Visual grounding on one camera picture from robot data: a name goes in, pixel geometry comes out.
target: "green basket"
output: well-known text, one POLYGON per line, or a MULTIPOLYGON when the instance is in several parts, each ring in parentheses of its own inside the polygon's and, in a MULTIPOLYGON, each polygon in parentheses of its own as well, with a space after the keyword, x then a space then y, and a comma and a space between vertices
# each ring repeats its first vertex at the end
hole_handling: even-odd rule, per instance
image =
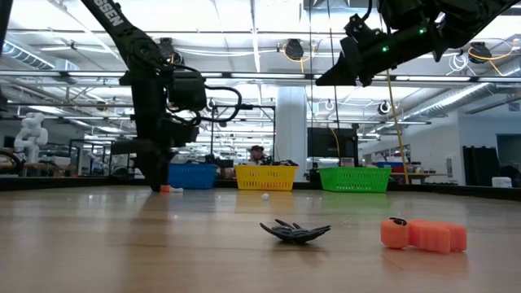
POLYGON ((338 192, 385 192, 390 168, 321 168, 322 189, 338 192))

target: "yellow basket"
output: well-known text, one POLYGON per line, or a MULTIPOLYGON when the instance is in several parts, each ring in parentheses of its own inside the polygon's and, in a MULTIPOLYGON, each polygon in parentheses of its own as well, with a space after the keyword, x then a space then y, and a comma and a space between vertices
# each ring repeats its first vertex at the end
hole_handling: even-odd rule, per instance
POLYGON ((240 190, 291 190, 298 166, 235 166, 240 190))

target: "black toy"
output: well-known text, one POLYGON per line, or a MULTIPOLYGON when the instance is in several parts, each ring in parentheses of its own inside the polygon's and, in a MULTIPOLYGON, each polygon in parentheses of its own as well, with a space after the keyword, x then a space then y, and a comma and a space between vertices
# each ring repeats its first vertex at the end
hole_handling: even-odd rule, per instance
POLYGON ((289 225, 286 222, 280 221, 278 219, 275 219, 275 221, 280 225, 272 227, 270 229, 266 225, 261 223, 260 227, 266 230, 266 232, 279 237, 282 241, 289 243, 304 244, 310 240, 324 235, 325 232, 331 230, 330 225, 307 230, 300 227, 300 225, 296 223, 293 223, 293 225, 289 225))

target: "white column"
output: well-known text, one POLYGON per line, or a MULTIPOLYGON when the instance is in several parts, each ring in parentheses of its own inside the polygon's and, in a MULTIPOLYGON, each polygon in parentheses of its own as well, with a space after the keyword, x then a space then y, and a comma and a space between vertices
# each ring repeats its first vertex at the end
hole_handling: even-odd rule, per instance
POLYGON ((308 154, 304 87, 284 86, 278 89, 275 159, 292 160, 299 165, 295 182, 305 181, 308 154))

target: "small orange object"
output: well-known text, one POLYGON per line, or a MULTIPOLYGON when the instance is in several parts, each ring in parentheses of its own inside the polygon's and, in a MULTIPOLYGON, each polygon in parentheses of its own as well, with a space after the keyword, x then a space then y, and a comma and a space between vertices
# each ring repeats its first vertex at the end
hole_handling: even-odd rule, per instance
POLYGON ((160 192, 170 192, 170 185, 161 186, 160 192))
POLYGON ((441 253, 466 250, 466 228, 454 223, 390 218, 380 224, 380 237, 390 248, 413 245, 441 253))

